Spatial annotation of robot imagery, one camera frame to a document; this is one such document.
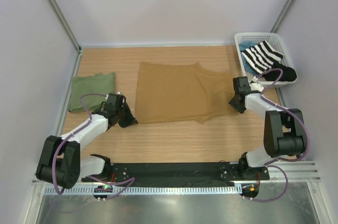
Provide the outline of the green tank top blue trim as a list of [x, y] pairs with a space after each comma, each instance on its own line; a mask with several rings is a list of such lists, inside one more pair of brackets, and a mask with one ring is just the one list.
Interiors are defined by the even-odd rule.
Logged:
[[93, 76], [73, 77], [71, 80], [71, 94], [68, 103], [68, 112], [78, 113], [85, 111], [82, 103], [90, 110], [98, 108], [105, 100], [105, 96], [115, 92], [115, 73], [98, 73]]

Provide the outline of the tan tank top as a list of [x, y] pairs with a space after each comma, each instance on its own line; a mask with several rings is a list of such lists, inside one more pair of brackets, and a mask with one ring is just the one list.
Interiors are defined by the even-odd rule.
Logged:
[[139, 66], [135, 115], [139, 123], [196, 121], [235, 115], [230, 71], [211, 71], [198, 62]]

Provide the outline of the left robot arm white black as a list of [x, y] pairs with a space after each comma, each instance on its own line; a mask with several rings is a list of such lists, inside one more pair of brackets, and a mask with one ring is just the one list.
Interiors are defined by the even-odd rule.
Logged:
[[81, 159], [81, 151], [111, 127], [136, 125], [126, 97], [109, 93], [99, 107], [88, 112], [89, 117], [75, 129], [61, 136], [46, 138], [36, 169], [36, 178], [51, 183], [57, 194], [72, 188], [79, 179], [108, 181], [113, 174], [110, 158], [92, 154]]

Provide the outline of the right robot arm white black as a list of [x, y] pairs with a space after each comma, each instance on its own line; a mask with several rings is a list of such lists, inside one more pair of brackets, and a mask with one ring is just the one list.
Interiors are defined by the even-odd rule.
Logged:
[[308, 132], [299, 109], [288, 109], [263, 96], [247, 77], [233, 78], [234, 97], [229, 105], [238, 113], [251, 110], [264, 119], [263, 145], [245, 152], [238, 162], [238, 173], [245, 180], [256, 179], [268, 164], [287, 156], [307, 153]]

